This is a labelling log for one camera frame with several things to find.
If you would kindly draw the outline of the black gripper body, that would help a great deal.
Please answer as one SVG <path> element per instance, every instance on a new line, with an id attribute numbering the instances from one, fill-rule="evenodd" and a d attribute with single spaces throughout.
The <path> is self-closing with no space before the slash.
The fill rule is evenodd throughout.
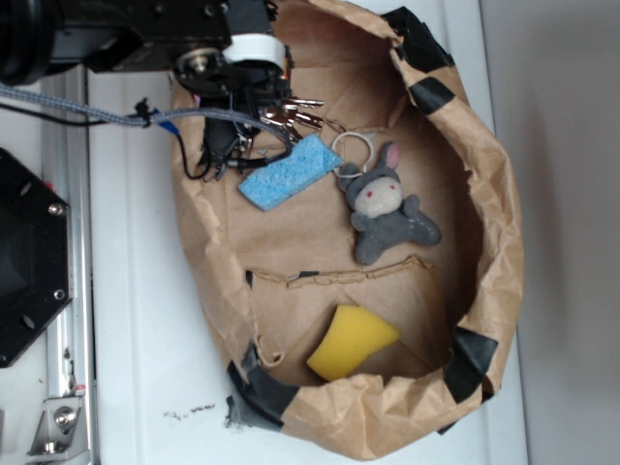
<path id="1" fill-rule="evenodd" d="M 289 48 L 274 34 L 278 15 L 274 1 L 223 1 L 224 19 L 231 43 L 218 51 L 199 48 L 177 59 L 174 75 L 200 98 L 205 109 L 221 109 L 241 115 L 204 119 L 202 156 L 206 169 L 263 168 L 267 159 L 243 160 L 233 154 L 250 142 L 266 125 L 257 121 L 268 109 L 281 108 L 292 96 Z"/>

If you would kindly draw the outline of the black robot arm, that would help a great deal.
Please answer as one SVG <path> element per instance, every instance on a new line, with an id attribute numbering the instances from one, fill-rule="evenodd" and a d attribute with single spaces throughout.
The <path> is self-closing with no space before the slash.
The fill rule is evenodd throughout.
<path id="1" fill-rule="evenodd" d="M 1 5 L 1 94 L 111 124 L 147 127 L 186 116 L 185 110 L 119 116 L 30 91 L 41 78 L 82 66 L 95 73 L 166 71 L 200 101 L 206 162 L 241 170 L 268 165 L 235 150 L 265 131 L 267 109 L 291 97 L 289 49 L 274 35 L 271 1 L 5 1 Z"/>

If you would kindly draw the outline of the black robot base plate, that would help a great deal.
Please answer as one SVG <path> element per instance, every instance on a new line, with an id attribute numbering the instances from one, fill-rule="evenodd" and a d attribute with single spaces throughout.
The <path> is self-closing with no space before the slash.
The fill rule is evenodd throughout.
<path id="1" fill-rule="evenodd" d="M 71 300 L 69 206 L 1 150 L 1 367 L 11 367 Z"/>

